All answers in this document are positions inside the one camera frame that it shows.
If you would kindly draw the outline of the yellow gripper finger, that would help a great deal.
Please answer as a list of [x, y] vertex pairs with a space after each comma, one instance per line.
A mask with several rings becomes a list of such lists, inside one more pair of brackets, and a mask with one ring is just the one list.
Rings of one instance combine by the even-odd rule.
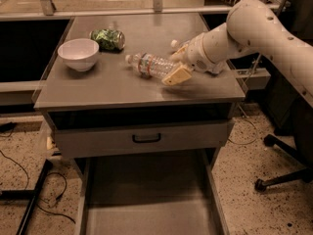
[[191, 70], [185, 65], [178, 65], [170, 73], [168, 73], [161, 82], [168, 86], [180, 84], [192, 77]]
[[174, 52], [169, 59], [173, 62], [181, 62], [185, 63], [185, 54], [187, 50], [188, 45], [185, 44], [181, 48], [179, 48], [176, 52]]

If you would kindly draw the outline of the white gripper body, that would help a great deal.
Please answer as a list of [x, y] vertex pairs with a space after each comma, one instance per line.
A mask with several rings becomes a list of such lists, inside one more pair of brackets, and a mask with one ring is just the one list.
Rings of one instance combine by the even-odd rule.
[[185, 60], [194, 70], [219, 74], [226, 60], [226, 35], [204, 32], [193, 38], [186, 49]]

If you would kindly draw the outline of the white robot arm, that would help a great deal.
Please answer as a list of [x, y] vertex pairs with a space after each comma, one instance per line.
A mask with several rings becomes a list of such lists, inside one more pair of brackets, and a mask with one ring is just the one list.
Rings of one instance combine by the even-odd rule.
[[288, 32], [259, 0], [238, 2], [225, 23], [185, 43], [174, 40], [171, 47], [171, 60], [202, 72], [218, 72], [223, 61], [259, 53], [313, 106], [313, 46]]

